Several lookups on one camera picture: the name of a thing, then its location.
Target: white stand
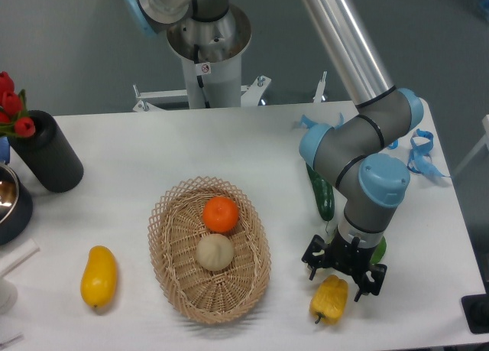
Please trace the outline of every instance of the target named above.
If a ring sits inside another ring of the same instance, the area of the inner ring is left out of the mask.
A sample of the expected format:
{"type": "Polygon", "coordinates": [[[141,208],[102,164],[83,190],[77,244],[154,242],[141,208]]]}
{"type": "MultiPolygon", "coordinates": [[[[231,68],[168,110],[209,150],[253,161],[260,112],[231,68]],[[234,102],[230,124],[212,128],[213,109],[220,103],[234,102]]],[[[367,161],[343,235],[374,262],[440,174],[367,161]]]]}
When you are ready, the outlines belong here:
{"type": "Polygon", "coordinates": [[[489,150],[489,115],[486,115],[482,119],[482,125],[486,131],[485,135],[475,144],[475,146],[465,155],[463,160],[458,164],[457,168],[453,172],[453,177],[457,177],[471,162],[471,160],[477,155],[477,153],[487,148],[489,150]]]}

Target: steamed bun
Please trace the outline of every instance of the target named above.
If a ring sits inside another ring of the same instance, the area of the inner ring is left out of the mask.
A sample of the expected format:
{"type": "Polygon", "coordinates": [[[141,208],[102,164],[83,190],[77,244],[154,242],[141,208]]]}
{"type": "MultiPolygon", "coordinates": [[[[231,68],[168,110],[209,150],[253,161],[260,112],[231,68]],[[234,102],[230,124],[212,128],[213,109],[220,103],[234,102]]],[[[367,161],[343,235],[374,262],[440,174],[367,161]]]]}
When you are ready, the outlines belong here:
{"type": "Polygon", "coordinates": [[[204,236],[196,249],[197,262],[210,271],[220,271],[231,263],[235,249],[231,240],[221,234],[204,236]]]}

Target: white bottle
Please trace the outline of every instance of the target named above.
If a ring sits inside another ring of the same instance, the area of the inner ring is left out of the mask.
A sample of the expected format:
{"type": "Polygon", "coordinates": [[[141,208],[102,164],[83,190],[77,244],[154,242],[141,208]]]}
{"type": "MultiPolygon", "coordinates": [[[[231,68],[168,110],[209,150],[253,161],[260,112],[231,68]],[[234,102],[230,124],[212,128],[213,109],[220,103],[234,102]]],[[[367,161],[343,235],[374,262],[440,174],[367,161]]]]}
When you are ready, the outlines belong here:
{"type": "Polygon", "coordinates": [[[7,313],[17,301],[17,288],[11,282],[0,278],[0,314],[7,313]]]}

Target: silver metal tube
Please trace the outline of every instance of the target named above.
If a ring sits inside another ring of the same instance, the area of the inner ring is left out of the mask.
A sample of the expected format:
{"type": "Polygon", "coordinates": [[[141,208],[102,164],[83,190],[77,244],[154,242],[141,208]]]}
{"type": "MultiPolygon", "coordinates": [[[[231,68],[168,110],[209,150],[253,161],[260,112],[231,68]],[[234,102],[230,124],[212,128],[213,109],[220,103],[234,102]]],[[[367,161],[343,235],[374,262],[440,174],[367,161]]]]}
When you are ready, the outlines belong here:
{"type": "Polygon", "coordinates": [[[179,21],[186,14],[192,0],[139,0],[141,7],[153,20],[161,24],[179,21]]]}
{"type": "Polygon", "coordinates": [[[393,87],[350,0],[303,0],[355,105],[393,87]]]}

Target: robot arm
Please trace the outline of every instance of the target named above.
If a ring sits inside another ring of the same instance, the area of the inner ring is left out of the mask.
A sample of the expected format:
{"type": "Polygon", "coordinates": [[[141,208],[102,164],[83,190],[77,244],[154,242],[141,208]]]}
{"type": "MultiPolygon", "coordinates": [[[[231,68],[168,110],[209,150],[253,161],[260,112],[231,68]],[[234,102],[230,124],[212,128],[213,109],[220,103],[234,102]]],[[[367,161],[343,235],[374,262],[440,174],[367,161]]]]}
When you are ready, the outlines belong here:
{"type": "Polygon", "coordinates": [[[329,267],[352,276],[357,301],[381,290],[387,266],[370,259],[410,182],[404,163],[378,152],[421,122],[423,104],[396,89],[349,0],[303,1],[358,110],[341,128],[316,125],[300,143],[306,163],[348,199],[332,242],[315,236],[303,262],[311,279],[329,267]]]}
{"type": "MultiPolygon", "coordinates": [[[[126,1],[141,26],[147,21],[151,29],[169,28],[170,46],[183,60],[190,108],[208,105],[207,96],[214,107],[239,105],[241,60],[234,73],[206,76],[205,88],[193,65],[203,60],[218,67],[244,51],[251,32],[241,11],[228,0],[126,1]]],[[[348,199],[332,242],[315,236],[303,262],[311,279],[317,268],[329,267],[352,276],[357,301],[381,290],[387,267],[371,265],[371,256],[410,182],[401,161],[378,152],[421,121],[423,104],[412,91],[396,89],[349,0],[303,1],[358,109],[341,128],[316,125],[300,143],[306,163],[348,199]]]]}

